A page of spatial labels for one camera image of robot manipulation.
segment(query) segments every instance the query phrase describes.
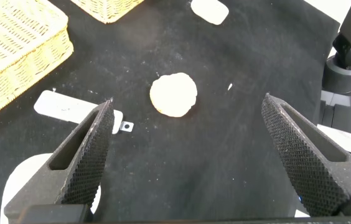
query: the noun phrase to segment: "white object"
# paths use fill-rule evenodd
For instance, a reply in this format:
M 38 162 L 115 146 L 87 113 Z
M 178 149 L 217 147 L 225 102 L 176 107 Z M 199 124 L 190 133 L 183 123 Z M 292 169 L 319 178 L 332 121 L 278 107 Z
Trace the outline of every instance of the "white object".
M 11 199 L 20 191 L 23 186 L 33 177 L 33 175 L 47 162 L 52 153 L 40 154 L 32 156 L 21 162 L 14 171 L 9 175 L 2 194 L 1 210 L 0 210 L 0 224 L 8 224 L 8 218 L 4 214 L 4 207 L 11 201 Z M 101 186 L 95 194 L 91 212 L 95 213 L 101 198 Z
M 351 133 L 323 126 L 321 124 L 318 124 L 317 127 L 344 150 L 351 152 Z
M 41 93 L 39 99 L 37 99 L 34 109 L 42 115 L 80 124 L 96 106 L 98 105 L 94 103 L 45 90 Z M 113 124 L 112 134 L 117 134 L 121 129 L 123 113 L 118 110 L 113 110 L 113 114 L 115 116 L 115 122 Z M 127 130 L 121 130 L 131 132 L 133 126 L 134 124 Z
M 161 76 L 153 82 L 149 93 L 158 112 L 175 118 L 195 105 L 197 94 L 195 82 L 185 73 Z
M 218 0 L 192 0 L 190 6 L 196 15 L 215 25 L 220 25 L 230 12 Z
M 294 214 L 295 218 L 307 218 L 310 217 L 309 215 L 305 214 L 304 212 L 300 211 L 300 210 L 296 210 L 295 214 Z

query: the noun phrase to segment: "black table surface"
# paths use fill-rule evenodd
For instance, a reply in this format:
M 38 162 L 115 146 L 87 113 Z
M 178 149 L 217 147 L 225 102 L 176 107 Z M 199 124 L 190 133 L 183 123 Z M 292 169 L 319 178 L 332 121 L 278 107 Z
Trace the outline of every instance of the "black table surface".
M 337 22 L 304 1 L 222 0 L 230 13 L 215 26 L 188 0 L 145 0 L 105 25 L 71 1 L 51 1 L 69 17 L 75 51 L 0 111 L 0 206 L 16 165 L 53 152 L 76 126 L 34 111 L 42 91 L 56 88 L 97 104 L 113 97 L 135 124 L 111 140 L 96 220 L 294 215 L 297 196 L 261 101 L 270 92 L 314 119 Z M 198 97 L 187 115 L 170 118 L 149 89 L 177 72 L 192 77 Z

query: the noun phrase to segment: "yellow wicker basket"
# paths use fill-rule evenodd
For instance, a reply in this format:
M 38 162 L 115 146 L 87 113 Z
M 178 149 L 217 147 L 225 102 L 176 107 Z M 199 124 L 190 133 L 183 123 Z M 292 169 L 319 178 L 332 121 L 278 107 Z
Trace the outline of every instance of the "yellow wicker basket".
M 0 109 L 72 54 L 67 22 L 47 0 L 0 0 Z
M 95 19 L 107 24 L 117 21 L 144 0 L 71 0 Z

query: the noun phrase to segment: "white foam piece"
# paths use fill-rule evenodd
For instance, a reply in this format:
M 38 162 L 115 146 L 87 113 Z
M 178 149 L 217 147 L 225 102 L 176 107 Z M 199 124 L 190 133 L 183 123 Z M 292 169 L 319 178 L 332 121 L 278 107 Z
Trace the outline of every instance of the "white foam piece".
M 190 6 L 196 15 L 215 25 L 220 25 L 230 12 L 218 0 L 192 0 Z

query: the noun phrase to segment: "white paper tag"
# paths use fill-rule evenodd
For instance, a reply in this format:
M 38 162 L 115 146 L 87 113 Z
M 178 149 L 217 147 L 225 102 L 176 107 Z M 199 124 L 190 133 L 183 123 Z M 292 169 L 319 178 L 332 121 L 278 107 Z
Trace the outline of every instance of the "white paper tag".
M 96 106 L 98 105 L 94 103 L 45 90 L 34 104 L 34 109 L 42 115 L 80 124 Z M 113 110 L 113 114 L 115 123 L 113 124 L 112 134 L 116 134 L 123 120 L 123 113 Z

